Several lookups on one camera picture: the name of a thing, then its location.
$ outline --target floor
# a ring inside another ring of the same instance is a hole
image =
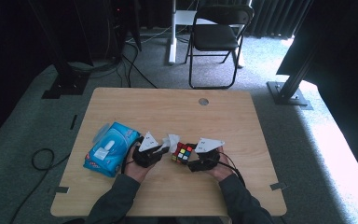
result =
[[[44,176],[44,171],[32,166],[33,154],[39,148],[51,148],[56,163],[70,153],[95,88],[126,88],[125,74],[131,71],[133,88],[154,88],[155,85],[189,89],[188,64],[181,63],[188,36],[179,37],[176,64],[168,64],[170,41],[165,33],[145,34],[143,51],[138,52],[131,45],[124,49],[126,58],[139,71],[131,68],[127,60],[104,69],[106,71],[94,69],[82,95],[41,99],[57,76],[53,66],[34,80],[0,130],[0,223],[8,223],[13,218],[16,209]],[[290,39],[247,37],[242,50],[245,67],[239,69],[236,83],[228,90],[251,93],[277,177],[289,186],[282,191],[287,213],[275,217],[275,221],[358,223],[358,164],[318,88],[306,81],[299,88],[312,110],[276,105],[267,88],[268,81],[287,79],[285,75],[276,75],[276,71],[290,44]],[[103,64],[106,62],[96,62],[96,66]],[[203,70],[195,74],[202,73],[203,77],[195,81],[211,84],[229,80],[229,76],[223,75],[230,73],[233,67],[231,59],[224,64],[215,61],[196,64]],[[89,69],[81,63],[72,65]],[[40,167],[47,167],[50,158],[48,153],[42,153],[34,161]],[[65,163],[48,171],[21,207],[14,223],[63,223],[72,218],[53,217],[49,212],[54,196],[48,191],[59,186]]]

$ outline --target chair backrest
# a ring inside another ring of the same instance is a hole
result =
[[[200,8],[194,17],[193,25],[197,24],[197,19],[212,21],[217,24],[234,25],[242,24],[247,26],[255,12],[246,5],[213,5]]]

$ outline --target sunlight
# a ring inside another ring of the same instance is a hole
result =
[[[292,46],[294,40],[295,40],[294,37],[289,38],[289,39],[283,39],[283,40],[281,41],[281,43],[282,43],[284,46],[286,46],[286,47],[289,48],[290,46]]]
[[[322,166],[334,183],[341,203],[350,214],[358,216],[358,162],[345,137],[329,118],[319,119],[311,132],[319,148]]]

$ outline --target wooden table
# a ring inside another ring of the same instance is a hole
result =
[[[201,105],[200,99],[209,103]],[[278,180],[249,92],[98,88],[62,176],[60,186],[70,190],[56,194],[53,216],[87,216],[98,198],[110,190],[114,178],[82,165],[94,135],[105,123],[114,121],[143,135],[149,131],[160,143],[168,133],[180,135],[183,143],[198,143],[201,137],[225,141],[225,152],[261,205],[273,216],[286,212],[281,190],[270,187]],[[128,213],[153,217],[226,215],[216,181],[171,161],[170,153],[149,172]]]

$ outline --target folding chair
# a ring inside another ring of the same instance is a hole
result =
[[[190,71],[188,77],[188,84],[193,89],[228,89],[234,82],[237,75],[237,67],[239,61],[239,54],[241,52],[244,31],[250,24],[254,16],[254,10],[245,5],[214,5],[200,8],[193,20],[190,39],[188,41],[187,58],[190,56]],[[200,20],[206,20],[210,23],[205,23]],[[234,27],[239,27],[237,34],[234,32]],[[193,54],[193,48],[199,51],[227,51],[227,54]],[[235,50],[238,50],[238,56],[235,61],[234,75],[232,81],[226,86],[194,86],[191,82],[193,71],[193,57],[195,56],[225,56],[222,61],[224,63],[228,55]]]

